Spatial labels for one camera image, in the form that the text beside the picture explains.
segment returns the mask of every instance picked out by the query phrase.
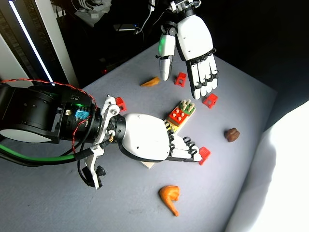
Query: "blue label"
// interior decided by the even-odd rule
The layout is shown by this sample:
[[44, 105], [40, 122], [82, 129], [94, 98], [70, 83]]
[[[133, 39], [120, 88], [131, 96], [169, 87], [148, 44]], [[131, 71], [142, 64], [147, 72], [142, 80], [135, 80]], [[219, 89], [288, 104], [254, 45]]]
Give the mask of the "blue label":
[[81, 110], [76, 111], [76, 114], [75, 114], [75, 117], [80, 118], [80, 119], [86, 119], [88, 116], [89, 116], [89, 112], [81, 111]]

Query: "red block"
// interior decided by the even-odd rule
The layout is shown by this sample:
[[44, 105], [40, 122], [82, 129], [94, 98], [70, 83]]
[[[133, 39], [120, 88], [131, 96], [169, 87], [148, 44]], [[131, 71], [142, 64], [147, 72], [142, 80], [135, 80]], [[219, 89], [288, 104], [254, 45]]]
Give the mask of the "red block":
[[188, 117], [187, 114], [181, 111], [181, 109], [176, 108], [169, 114], [169, 120], [171, 123], [173, 123], [175, 126], [179, 126], [182, 124], [182, 122], [185, 120], [185, 118]]
[[218, 96], [211, 93], [204, 101], [203, 104], [208, 106], [208, 108], [212, 108], [218, 100]]
[[187, 74], [180, 72], [176, 78], [175, 85], [184, 87]]
[[120, 112], [126, 111], [126, 103], [124, 102], [124, 100], [122, 100], [122, 98], [120, 97], [115, 99], [116, 99], [116, 105], [118, 105], [120, 108]]
[[201, 148], [199, 149], [199, 153], [200, 153], [200, 155], [201, 155], [201, 157], [202, 157], [202, 160], [199, 161], [198, 163], [199, 163], [199, 165], [202, 166], [203, 163], [205, 162], [205, 160], [207, 160], [207, 158], [210, 156], [211, 152], [210, 152], [207, 148], [201, 147]]

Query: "white plug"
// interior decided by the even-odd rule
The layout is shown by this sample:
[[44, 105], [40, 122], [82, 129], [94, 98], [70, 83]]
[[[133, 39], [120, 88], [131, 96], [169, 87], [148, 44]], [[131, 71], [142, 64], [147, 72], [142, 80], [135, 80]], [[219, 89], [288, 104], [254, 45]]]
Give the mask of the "white plug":
[[148, 9], [150, 11], [155, 11], [154, 6], [155, 6], [155, 0], [149, 0]]

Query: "green cable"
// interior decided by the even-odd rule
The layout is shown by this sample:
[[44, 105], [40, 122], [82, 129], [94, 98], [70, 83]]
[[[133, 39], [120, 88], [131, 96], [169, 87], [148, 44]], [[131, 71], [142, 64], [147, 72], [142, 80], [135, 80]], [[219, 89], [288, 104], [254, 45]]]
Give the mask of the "green cable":
[[42, 162], [50, 162], [50, 161], [63, 161], [63, 160], [70, 160], [74, 159], [74, 155], [66, 155], [66, 156], [59, 156], [59, 157], [44, 157], [44, 158], [38, 158], [38, 157], [29, 157], [29, 156], [24, 156], [16, 151], [13, 151], [3, 145], [0, 144], [0, 149], [17, 156], [22, 159], [30, 160], [30, 161], [42, 161]]

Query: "red wire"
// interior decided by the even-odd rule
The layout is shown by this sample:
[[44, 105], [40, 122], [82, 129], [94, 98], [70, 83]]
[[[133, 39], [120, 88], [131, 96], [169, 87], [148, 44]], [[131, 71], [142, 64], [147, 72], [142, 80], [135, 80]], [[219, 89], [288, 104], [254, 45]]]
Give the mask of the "red wire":
[[[78, 90], [86, 95], [88, 95], [92, 101], [94, 102], [95, 104], [95, 111], [97, 110], [97, 103], [96, 103], [96, 100], [94, 99], [94, 97], [91, 95], [91, 94], [88, 94], [86, 93], [84, 90], [80, 89], [80, 88], [76, 88], [72, 85], [69, 85], [69, 84], [63, 84], [63, 83], [59, 83], [59, 82], [49, 82], [49, 81], [43, 81], [43, 80], [39, 80], [39, 79], [25, 79], [25, 78], [20, 78], [20, 79], [11, 79], [11, 80], [4, 80], [4, 81], [1, 81], [0, 84], [3, 84], [3, 83], [8, 83], [8, 82], [15, 82], [15, 81], [30, 81], [30, 82], [40, 82], [40, 83], [45, 83], [45, 84], [56, 84], [56, 85], [59, 85], [59, 86], [67, 86], [67, 87], [70, 87], [71, 89], [75, 89], [75, 90]], [[82, 125], [84, 122], [86, 122], [88, 119], [90, 118], [90, 116], [88, 116], [86, 119], [84, 119], [83, 121], [81, 121], [80, 123], [78, 123], [77, 127], [75, 128], [73, 134], [72, 134], [72, 149], [73, 149], [73, 152], [75, 153], [75, 147], [74, 147], [74, 143], [75, 143], [75, 133], [77, 132], [78, 130], [78, 127], [80, 125]]]

